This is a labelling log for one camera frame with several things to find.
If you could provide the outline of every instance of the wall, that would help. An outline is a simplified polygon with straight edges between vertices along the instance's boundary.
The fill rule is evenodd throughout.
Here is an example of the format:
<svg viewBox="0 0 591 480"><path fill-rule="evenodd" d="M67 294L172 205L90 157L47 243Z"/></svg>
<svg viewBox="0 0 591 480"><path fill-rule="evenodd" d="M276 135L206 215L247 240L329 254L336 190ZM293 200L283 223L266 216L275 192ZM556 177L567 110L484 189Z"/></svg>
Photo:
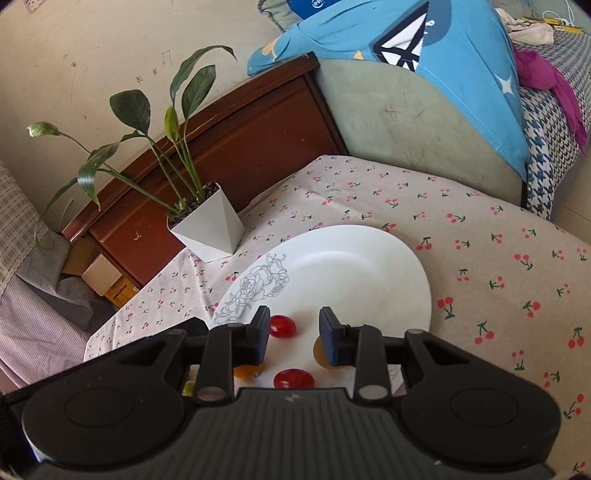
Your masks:
<svg viewBox="0 0 591 480"><path fill-rule="evenodd" d="M560 18L569 19L569 13L566 6L565 0L530 0L531 10L536 18L541 18L544 10L552 10L554 13L560 16ZM578 6L575 0L569 0L569 5L574 13L574 24L577 27L583 27L583 29L591 33L591 20L587 14ZM546 17L553 17L552 14L547 14Z"/></svg>
<svg viewBox="0 0 591 480"><path fill-rule="evenodd" d="M170 80L187 56L211 44L234 48L238 62L220 50L200 63L217 68L209 103L243 81L250 54L276 36L255 0L46 0L32 14L14 0L0 14L0 159L42 209L85 153L65 138L29 138L27 125L52 122L92 150L130 131L112 114L109 97L140 88L151 102L150 133L159 137ZM144 148L142 139L126 142L112 166L127 165ZM101 174L98 185L109 180ZM70 199L62 227L87 203L77 187L70 192L47 217L54 229Z"/></svg>

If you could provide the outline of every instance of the yellow cherry tomato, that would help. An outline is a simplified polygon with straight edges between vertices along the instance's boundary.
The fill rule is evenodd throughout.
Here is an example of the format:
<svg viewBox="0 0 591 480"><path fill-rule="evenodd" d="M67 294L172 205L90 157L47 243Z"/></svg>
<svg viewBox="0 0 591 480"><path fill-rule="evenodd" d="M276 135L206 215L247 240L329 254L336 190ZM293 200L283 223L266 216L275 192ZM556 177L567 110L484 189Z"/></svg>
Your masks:
<svg viewBox="0 0 591 480"><path fill-rule="evenodd" d="M188 380L183 387L183 397L192 397L195 390L195 380Z"/></svg>

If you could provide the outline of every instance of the red cherry tomato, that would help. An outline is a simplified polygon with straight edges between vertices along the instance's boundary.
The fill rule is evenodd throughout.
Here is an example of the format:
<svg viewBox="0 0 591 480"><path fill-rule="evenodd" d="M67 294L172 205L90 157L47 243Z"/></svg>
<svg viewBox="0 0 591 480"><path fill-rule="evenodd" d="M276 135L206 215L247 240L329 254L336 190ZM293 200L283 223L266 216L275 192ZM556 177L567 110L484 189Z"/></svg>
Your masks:
<svg viewBox="0 0 591 480"><path fill-rule="evenodd" d="M314 388L314 385L314 377L299 368L282 370L273 379L275 388Z"/></svg>
<svg viewBox="0 0 591 480"><path fill-rule="evenodd" d="M269 323L275 338L291 338L296 334L296 323L285 315L273 315Z"/></svg>

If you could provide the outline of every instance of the soil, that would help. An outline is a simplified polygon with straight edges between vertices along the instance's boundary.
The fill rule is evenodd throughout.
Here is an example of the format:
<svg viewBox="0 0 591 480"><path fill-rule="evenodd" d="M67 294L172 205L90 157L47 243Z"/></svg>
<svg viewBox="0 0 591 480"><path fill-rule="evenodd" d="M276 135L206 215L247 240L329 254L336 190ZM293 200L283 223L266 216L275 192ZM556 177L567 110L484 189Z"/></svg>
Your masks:
<svg viewBox="0 0 591 480"><path fill-rule="evenodd" d="M205 192L205 200L207 200L210 196L212 196L218 190L219 190L219 186L217 186L217 183L214 183L212 181L208 181L203 186L203 191ZM168 219L168 228L169 229L174 228L176 225L178 225L180 222L182 222L186 217L188 217L191 213L193 213L195 210L197 210L197 208L199 208L199 205L201 205L201 202L199 202L197 199L194 198L191 202L189 202L189 204L187 205L187 208L185 208L181 213L179 213L178 216L176 216L175 218Z"/></svg>

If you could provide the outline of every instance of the yellow box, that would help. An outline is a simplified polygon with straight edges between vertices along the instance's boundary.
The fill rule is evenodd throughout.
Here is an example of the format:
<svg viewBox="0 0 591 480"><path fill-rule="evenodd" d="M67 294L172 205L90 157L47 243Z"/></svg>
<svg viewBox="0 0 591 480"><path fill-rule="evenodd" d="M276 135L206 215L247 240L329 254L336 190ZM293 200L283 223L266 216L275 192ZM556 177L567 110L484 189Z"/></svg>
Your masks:
<svg viewBox="0 0 591 480"><path fill-rule="evenodd" d="M109 299L113 305L121 308L129 302L139 290L127 278L121 276L113 286L106 291L105 298Z"/></svg>
<svg viewBox="0 0 591 480"><path fill-rule="evenodd" d="M579 27L569 27L568 25L552 25L552 28L561 32L582 34L583 29Z"/></svg>

